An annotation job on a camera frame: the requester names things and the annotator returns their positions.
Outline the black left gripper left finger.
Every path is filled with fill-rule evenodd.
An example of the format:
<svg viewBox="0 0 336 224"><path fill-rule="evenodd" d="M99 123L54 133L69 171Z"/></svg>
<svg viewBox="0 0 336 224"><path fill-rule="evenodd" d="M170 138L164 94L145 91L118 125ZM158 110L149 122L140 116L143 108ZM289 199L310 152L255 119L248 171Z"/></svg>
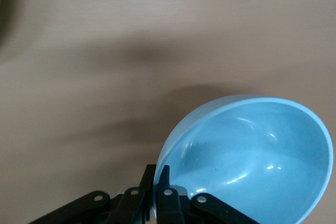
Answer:
<svg viewBox="0 0 336 224"><path fill-rule="evenodd" d="M151 218L156 165L148 164L138 186L111 198L92 191L32 223L146 223Z"/></svg>

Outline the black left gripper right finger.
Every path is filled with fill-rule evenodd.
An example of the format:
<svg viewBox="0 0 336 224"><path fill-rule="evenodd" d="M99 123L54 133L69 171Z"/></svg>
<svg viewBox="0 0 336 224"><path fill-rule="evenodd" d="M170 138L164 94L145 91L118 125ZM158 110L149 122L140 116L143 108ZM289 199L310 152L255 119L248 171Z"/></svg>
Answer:
<svg viewBox="0 0 336 224"><path fill-rule="evenodd" d="M157 223L256 223L247 215L208 193L188 198L170 185L165 165L155 188Z"/></svg>

